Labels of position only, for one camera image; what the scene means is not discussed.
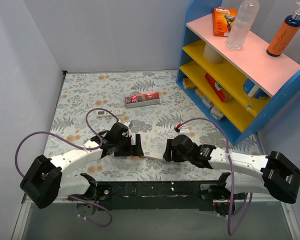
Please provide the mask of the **white remote control back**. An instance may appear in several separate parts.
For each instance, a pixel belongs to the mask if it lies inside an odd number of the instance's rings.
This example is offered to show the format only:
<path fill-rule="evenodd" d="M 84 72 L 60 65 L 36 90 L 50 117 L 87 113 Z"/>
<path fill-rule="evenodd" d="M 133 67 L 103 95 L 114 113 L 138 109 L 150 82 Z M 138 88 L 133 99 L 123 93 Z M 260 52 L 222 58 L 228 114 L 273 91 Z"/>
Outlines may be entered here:
<path fill-rule="evenodd" d="M 147 158 L 147 159 L 151 159 L 151 160 L 161 161 L 161 162 L 166 161 L 163 158 L 163 153 L 160 153 L 160 152 L 145 151 L 143 153 L 142 157 Z"/>

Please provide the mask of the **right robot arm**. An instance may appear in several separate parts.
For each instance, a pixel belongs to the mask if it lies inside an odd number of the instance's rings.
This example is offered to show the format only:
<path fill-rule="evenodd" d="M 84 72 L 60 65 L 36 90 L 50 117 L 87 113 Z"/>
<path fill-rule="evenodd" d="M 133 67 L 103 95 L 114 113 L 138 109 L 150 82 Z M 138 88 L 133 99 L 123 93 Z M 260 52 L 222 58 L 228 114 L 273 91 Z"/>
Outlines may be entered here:
<path fill-rule="evenodd" d="M 188 136 L 180 134 L 167 140 L 163 159 L 190 162 L 203 169 L 234 171 L 234 184 L 228 178 L 216 186 L 217 195 L 222 199 L 233 193 L 259 193 L 288 204 L 297 201 L 300 169 L 278 151 L 269 155 L 227 154 L 214 145 L 197 145 Z"/>

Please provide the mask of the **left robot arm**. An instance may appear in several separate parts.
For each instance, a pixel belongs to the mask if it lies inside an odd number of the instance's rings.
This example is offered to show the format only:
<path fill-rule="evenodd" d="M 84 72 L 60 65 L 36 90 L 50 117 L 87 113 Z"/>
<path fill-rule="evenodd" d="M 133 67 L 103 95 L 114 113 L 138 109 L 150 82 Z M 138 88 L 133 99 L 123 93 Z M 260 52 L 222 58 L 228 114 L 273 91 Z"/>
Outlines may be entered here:
<path fill-rule="evenodd" d="M 40 209 L 57 198 L 77 197 L 91 201 L 97 196 L 97 181 L 87 173 L 71 176 L 84 165 L 104 157 L 142 157 L 141 136 L 132 137 L 128 123 L 116 122 L 109 131 L 92 137 L 74 150 L 50 158 L 35 158 L 20 188 Z"/>

